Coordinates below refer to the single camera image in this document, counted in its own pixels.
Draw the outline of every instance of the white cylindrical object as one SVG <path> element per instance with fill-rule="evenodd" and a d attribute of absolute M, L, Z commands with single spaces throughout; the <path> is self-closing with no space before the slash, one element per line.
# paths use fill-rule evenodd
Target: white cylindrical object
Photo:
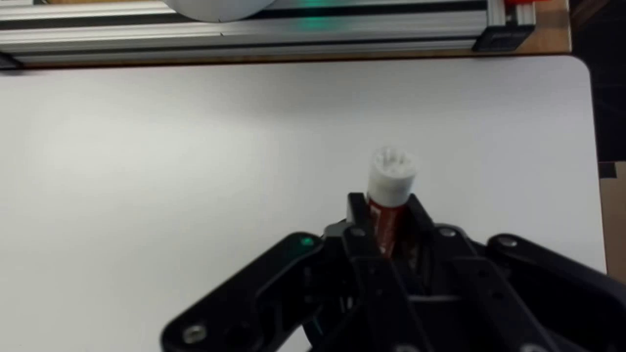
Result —
<path fill-rule="evenodd" d="M 249 19 L 274 0 L 165 0 L 172 11 L 200 22 L 235 22 Z"/>
<path fill-rule="evenodd" d="M 384 208 L 405 206 L 415 179 L 415 167 L 407 153 L 395 148 L 376 150 L 372 155 L 372 171 L 368 198 Z"/>

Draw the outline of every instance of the white table surface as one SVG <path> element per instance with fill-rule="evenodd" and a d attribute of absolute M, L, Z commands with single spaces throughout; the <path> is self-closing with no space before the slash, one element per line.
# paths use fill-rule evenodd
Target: white table surface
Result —
<path fill-rule="evenodd" d="M 272 243 L 339 222 L 386 144 L 436 222 L 605 271 L 579 62 L 26 73 L 0 77 L 0 351 L 159 351 Z"/>

